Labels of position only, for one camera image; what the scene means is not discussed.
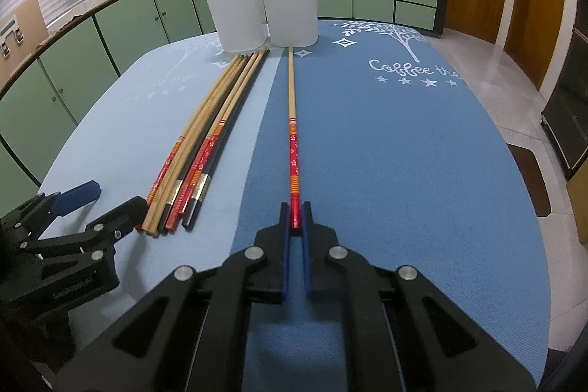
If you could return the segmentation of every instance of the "bundle of chopsticks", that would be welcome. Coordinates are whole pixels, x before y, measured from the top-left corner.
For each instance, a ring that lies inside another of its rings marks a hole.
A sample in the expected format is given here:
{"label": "bundle of chopsticks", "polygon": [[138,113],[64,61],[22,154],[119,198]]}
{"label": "bundle of chopsticks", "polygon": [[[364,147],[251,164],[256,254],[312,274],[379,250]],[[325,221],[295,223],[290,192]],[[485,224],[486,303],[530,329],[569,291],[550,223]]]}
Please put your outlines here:
{"label": "bundle of chopsticks", "polygon": [[192,230],[231,128],[268,53],[236,55],[187,123],[147,196],[149,211],[137,229],[157,236],[180,220]]}

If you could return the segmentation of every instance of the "light blue tablecloth section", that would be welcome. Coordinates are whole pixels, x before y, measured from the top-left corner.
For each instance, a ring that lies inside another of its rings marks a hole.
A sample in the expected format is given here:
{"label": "light blue tablecloth section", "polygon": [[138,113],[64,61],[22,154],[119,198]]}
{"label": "light blue tablecloth section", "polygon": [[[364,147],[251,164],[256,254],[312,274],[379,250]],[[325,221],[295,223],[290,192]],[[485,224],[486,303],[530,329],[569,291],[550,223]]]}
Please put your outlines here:
{"label": "light blue tablecloth section", "polygon": [[[422,36],[395,29],[321,21],[319,42],[295,49],[302,54],[296,57],[302,200],[312,202],[316,221],[336,228],[342,244],[373,264],[418,267],[538,381],[548,344],[549,278],[524,183],[465,82]],[[289,199],[282,52],[272,50],[243,107],[194,232],[180,229],[157,240],[131,233],[120,241],[121,286],[71,314],[79,347],[176,266],[216,267],[277,222],[280,202]],[[81,230],[126,199],[145,196],[229,58],[211,34],[139,59],[83,119],[41,187],[65,191],[93,179],[101,198],[56,221],[49,234]],[[252,312],[244,388],[345,390],[339,310],[306,301],[298,239],[287,303]]]}

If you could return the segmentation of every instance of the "white tree print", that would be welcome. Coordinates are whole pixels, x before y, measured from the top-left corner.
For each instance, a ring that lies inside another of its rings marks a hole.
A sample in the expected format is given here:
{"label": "white tree print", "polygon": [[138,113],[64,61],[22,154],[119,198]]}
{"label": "white tree print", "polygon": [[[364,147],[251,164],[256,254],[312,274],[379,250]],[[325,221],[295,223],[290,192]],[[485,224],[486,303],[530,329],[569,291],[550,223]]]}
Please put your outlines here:
{"label": "white tree print", "polygon": [[380,22],[365,22],[358,20],[348,20],[343,24],[331,24],[331,26],[339,26],[343,28],[342,34],[346,37],[359,32],[377,32],[385,36],[390,36],[400,42],[408,53],[412,56],[415,62],[420,63],[419,58],[415,55],[409,45],[411,39],[419,42],[426,42],[424,36],[411,27],[397,26],[396,24],[383,24]]}

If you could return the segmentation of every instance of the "white diamond print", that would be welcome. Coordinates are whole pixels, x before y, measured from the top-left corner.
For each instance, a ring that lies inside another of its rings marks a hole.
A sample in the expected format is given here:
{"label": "white diamond print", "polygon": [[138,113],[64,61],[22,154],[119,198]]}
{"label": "white diamond print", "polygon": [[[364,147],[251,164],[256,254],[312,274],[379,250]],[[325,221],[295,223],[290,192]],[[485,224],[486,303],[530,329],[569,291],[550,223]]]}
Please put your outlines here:
{"label": "white diamond print", "polygon": [[352,44],[357,44],[357,42],[343,38],[341,40],[334,41],[333,44],[339,44],[340,46],[343,46],[343,47],[349,47]]}

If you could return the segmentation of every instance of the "chopstick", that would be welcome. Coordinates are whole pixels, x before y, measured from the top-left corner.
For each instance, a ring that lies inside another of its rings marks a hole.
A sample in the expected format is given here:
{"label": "chopstick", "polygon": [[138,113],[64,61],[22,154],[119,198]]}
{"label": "chopstick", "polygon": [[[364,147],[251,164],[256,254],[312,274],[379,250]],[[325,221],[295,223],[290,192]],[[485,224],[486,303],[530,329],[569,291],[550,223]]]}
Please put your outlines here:
{"label": "chopstick", "polygon": [[294,49],[288,47],[288,129],[290,137],[290,227],[300,229],[300,177],[298,170],[298,126],[294,88]]}
{"label": "chopstick", "polygon": [[169,213],[172,211],[172,205],[178,195],[178,191],[186,179],[186,175],[188,173],[190,164],[192,164],[192,162],[194,161],[194,158],[198,154],[198,151],[202,145],[202,142],[204,141],[204,139],[206,137],[205,136],[206,133],[213,125],[213,122],[214,122],[216,116],[218,115],[221,108],[223,107],[225,101],[227,100],[227,97],[230,95],[230,92],[232,91],[234,84],[239,79],[240,69],[246,64],[248,59],[249,59],[249,56],[245,56],[244,58],[240,59],[237,62],[237,65],[236,65],[235,69],[233,69],[232,73],[229,74],[226,77],[226,80],[219,85],[218,92],[221,92],[221,95],[216,99],[214,109],[208,115],[206,123],[202,126],[202,129],[201,129],[200,133],[198,134],[196,141],[194,142],[192,150],[190,151],[190,154],[188,155],[185,163],[182,166],[182,169],[180,170],[180,173],[178,174],[178,177],[176,179],[176,188],[174,189],[173,194],[168,198],[168,201],[166,201],[164,209],[161,214],[161,217],[160,217],[159,222],[157,224],[158,233],[161,234],[166,231],[165,224],[168,220]]}
{"label": "chopstick", "polygon": [[192,118],[190,118],[189,122],[184,127],[182,133],[180,134],[180,137],[175,142],[175,145],[173,146],[172,150],[169,152],[169,155],[166,158],[164,165],[161,167],[161,170],[159,171],[157,177],[155,178],[155,182],[154,182],[153,186],[151,187],[149,194],[147,195],[147,205],[148,206],[151,206],[151,204],[155,198],[155,194],[156,194],[158,188],[161,186],[161,182],[163,181],[164,176],[167,173],[169,166],[172,163],[172,160],[174,159],[175,155],[178,153],[178,150],[179,150],[180,146],[182,145],[182,142],[186,139],[186,135],[188,134],[188,132],[190,130],[190,126],[196,121],[196,119],[198,118],[199,114],[202,111],[203,105],[205,104],[205,102],[208,101],[210,92],[212,92],[218,88],[218,86],[220,85],[222,80],[225,78],[225,75],[231,70],[231,68],[233,67],[235,62],[237,62],[237,60],[239,58],[240,58],[240,55],[236,55],[233,57],[233,59],[231,59],[229,65],[227,65],[227,67],[225,68],[225,71],[216,80],[216,82],[214,83],[214,85],[210,89],[207,97],[205,97],[205,99],[201,102],[201,104],[198,105],[198,108],[196,109],[196,111],[192,115]]}
{"label": "chopstick", "polygon": [[169,165],[168,170],[165,173],[159,188],[157,189],[157,192],[155,193],[145,221],[143,221],[142,228],[148,233],[151,233],[151,235],[158,235],[157,223],[164,209],[165,200],[166,198],[169,198],[171,193],[173,193],[176,187],[176,179],[178,174],[196,140],[198,139],[198,135],[201,132],[206,119],[210,116],[214,105],[219,99],[219,86],[223,85],[225,82],[228,82],[228,78],[230,78],[230,76],[232,76],[235,72],[239,71],[243,65],[243,62],[244,58],[239,56],[239,62],[233,63],[225,70],[225,72],[223,72],[223,74],[221,74],[219,80],[211,88],[207,96],[201,102],[201,105],[198,107],[199,114],[198,116],[195,115],[196,118],[194,122],[192,122],[190,125],[187,135],[178,148],[178,152],[174,155],[174,158],[171,161],[171,164]]}
{"label": "chopstick", "polygon": [[185,181],[180,189],[178,197],[173,202],[172,211],[169,214],[168,221],[165,225],[165,228],[169,231],[174,231],[177,227],[178,220],[180,216],[186,209],[186,205],[190,196],[194,192],[196,187],[196,183],[198,182],[204,165],[206,164],[208,157],[211,154],[212,148],[214,147],[218,136],[220,135],[228,116],[230,115],[231,111],[234,109],[234,106],[238,100],[238,98],[243,93],[243,89],[247,85],[247,82],[251,78],[253,72],[257,68],[259,61],[262,58],[263,53],[267,49],[264,48],[261,51],[257,51],[251,55],[249,61],[247,62],[246,67],[243,69],[242,73],[239,76],[239,80],[235,83],[233,90],[231,91],[230,95],[228,96],[227,100],[225,101],[225,105],[217,115],[213,126],[209,130],[209,134],[205,138],[204,142],[200,147],[200,151],[195,158],[195,161],[190,166],[189,173],[186,177],[188,181]]}
{"label": "chopstick", "polygon": [[182,226],[187,231],[192,231],[194,225],[196,224],[196,219],[198,218],[198,213],[202,207],[202,203],[204,202],[204,198],[207,195],[208,186],[211,183],[212,176],[216,170],[216,166],[221,159],[222,152],[225,148],[225,145],[228,141],[230,132],[233,129],[234,124],[236,123],[237,117],[239,117],[239,113],[243,105],[245,104],[249,92],[255,83],[257,75],[261,70],[261,66],[265,61],[266,55],[269,53],[269,50],[265,50],[260,54],[260,65],[256,68],[257,63],[252,68],[253,75],[251,79],[247,82],[245,89],[243,90],[242,95],[237,99],[237,102],[234,106],[233,111],[229,114],[227,122],[223,127],[222,131],[219,133],[218,139],[211,151],[210,156],[208,157],[208,161],[204,165],[202,169],[202,174],[198,178],[198,182],[196,183],[194,192],[192,193],[192,197],[188,200],[185,211],[183,213],[183,220]]}

